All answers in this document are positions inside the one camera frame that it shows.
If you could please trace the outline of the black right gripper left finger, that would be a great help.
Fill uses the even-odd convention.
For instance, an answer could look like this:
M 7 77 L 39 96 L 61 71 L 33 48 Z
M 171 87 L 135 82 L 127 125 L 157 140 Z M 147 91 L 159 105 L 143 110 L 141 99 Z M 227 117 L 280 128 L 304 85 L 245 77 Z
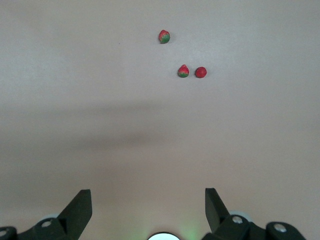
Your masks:
M 18 233 L 13 226 L 2 226 L 2 240 L 78 240 L 92 217 L 92 195 L 89 189 L 80 190 L 56 217 L 37 222 Z

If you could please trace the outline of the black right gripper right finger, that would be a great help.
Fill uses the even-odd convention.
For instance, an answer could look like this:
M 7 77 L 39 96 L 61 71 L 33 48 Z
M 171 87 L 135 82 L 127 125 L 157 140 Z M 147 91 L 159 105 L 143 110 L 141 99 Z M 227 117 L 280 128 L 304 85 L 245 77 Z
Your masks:
M 215 188 L 205 189 L 205 215 L 211 229 L 204 240 L 304 240 L 294 226 L 280 221 L 261 228 L 239 214 L 230 214 Z

